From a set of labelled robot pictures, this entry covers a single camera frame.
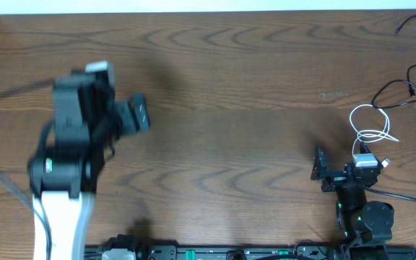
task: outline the white backdrop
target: white backdrop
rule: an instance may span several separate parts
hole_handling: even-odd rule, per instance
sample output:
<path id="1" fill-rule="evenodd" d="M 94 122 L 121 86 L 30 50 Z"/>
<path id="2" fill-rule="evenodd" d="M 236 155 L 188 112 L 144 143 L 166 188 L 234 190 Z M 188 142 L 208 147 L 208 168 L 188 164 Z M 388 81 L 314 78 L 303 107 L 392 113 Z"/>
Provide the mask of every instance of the white backdrop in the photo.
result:
<path id="1" fill-rule="evenodd" d="M 416 0 L 0 0 L 0 14 L 416 9 Z"/>

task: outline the wooden table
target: wooden table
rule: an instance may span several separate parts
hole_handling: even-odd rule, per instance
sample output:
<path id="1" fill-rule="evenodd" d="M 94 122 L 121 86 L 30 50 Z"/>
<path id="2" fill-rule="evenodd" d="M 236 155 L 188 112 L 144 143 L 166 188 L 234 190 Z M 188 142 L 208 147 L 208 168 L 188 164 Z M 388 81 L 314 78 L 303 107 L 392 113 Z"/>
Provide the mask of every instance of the wooden table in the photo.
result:
<path id="1" fill-rule="evenodd" d="M 150 132 L 122 139 L 103 170 L 87 242 L 119 233 L 180 244 L 293 244 L 342 237 L 336 194 L 310 181 L 321 144 L 351 161 L 350 111 L 416 63 L 414 11 L 0 16 L 0 170 L 26 165 L 53 116 L 33 85 L 107 59 L 117 99 L 147 96 Z M 412 76 L 416 82 L 416 70 Z M 402 84 L 380 102 L 408 99 Z M 416 105 L 387 111 L 401 142 L 376 188 L 416 196 Z M 370 108 L 361 128 L 382 129 Z M 416 245 L 416 204 L 394 205 L 392 244 Z M 0 259 L 33 257 L 33 216 L 0 185 Z"/>

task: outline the white cable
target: white cable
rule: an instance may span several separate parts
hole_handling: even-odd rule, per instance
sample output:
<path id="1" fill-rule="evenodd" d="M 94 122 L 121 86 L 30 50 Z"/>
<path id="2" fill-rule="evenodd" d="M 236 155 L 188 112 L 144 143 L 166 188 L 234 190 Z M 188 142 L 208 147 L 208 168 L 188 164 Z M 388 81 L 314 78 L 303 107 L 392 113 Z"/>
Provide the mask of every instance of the white cable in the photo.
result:
<path id="1" fill-rule="evenodd" d="M 360 130 L 358 131 L 355 126 L 354 123 L 352 122 L 352 114 L 354 113 L 354 111 L 356 111 L 358 108 L 364 107 L 364 106 L 368 106 L 373 108 L 372 105 L 370 104 L 363 104 L 363 105 L 358 105 L 357 107 L 355 107 L 350 114 L 350 123 L 351 126 L 353 127 L 354 131 L 357 133 L 357 138 L 354 140 L 354 143 L 352 144 L 352 156 L 354 156 L 354 147 L 355 147 L 355 143 L 357 141 L 359 142 L 366 142 L 366 143 L 371 143 L 371 142 L 378 142 L 381 141 L 382 139 L 388 139 L 391 141 L 395 141 L 398 142 L 399 140 L 397 138 L 394 138 L 393 136 L 389 135 L 389 117 L 388 115 L 383 111 L 383 109 L 379 108 L 378 111 L 380 111 L 384 118 L 384 128 L 383 131 L 379 131 L 379 130 Z"/>

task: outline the brown wooden tabletop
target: brown wooden tabletop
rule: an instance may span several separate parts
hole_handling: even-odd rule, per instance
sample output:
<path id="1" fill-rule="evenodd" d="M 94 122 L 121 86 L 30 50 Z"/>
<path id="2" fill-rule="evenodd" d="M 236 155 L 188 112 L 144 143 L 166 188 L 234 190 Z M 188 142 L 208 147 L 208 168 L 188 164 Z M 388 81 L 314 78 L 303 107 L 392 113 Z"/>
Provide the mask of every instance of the brown wooden tabletop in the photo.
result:
<path id="1" fill-rule="evenodd" d="M 414 11 L 0 16 L 0 170 L 29 193 L 26 165 L 52 117 L 34 82 L 109 60 L 117 99 L 147 96 L 152 127 L 122 139 L 100 175 L 89 244 L 119 233 L 180 244 L 287 245 L 342 238 L 336 194 L 310 181 L 321 144 L 351 161 L 350 111 L 416 63 Z M 416 82 L 416 70 L 412 81 Z M 408 100 L 394 85 L 380 103 Z M 416 105 L 387 111 L 401 142 L 374 188 L 416 196 Z M 360 128 L 382 129 L 364 108 Z M 416 246 L 416 204 L 390 244 Z M 0 185 L 0 259 L 30 259 L 33 215 Z"/>

